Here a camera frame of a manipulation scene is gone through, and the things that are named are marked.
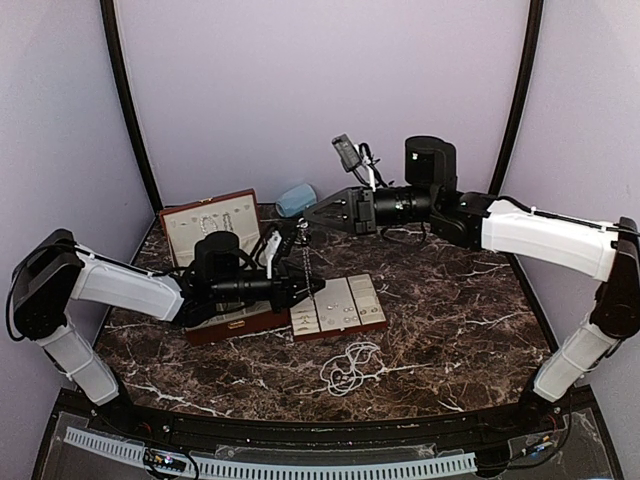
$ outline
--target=white rope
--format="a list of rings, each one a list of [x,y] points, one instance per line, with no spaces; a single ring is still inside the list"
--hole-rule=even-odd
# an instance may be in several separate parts
[[[327,360],[320,370],[320,379],[327,383],[328,392],[334,397],[344,397],[362,386],[367,376],[360,371],[358,366],[369,363],[373,354],[379,351],[380,347],[375,343],[355,342],[345,349],[344,354],[336,355]],[[343,359],[349,362],[346,370],[338,366],[338,362]],[[331,370],[327,375],[326,370],[330,365]]]

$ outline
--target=light blue object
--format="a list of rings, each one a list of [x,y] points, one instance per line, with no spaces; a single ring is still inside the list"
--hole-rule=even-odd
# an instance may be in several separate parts
[[[313,191],[311,185],[303,183],[283,193],[276,200],[276,211],[281,217],[294,217],[317,201],[316,192]]]

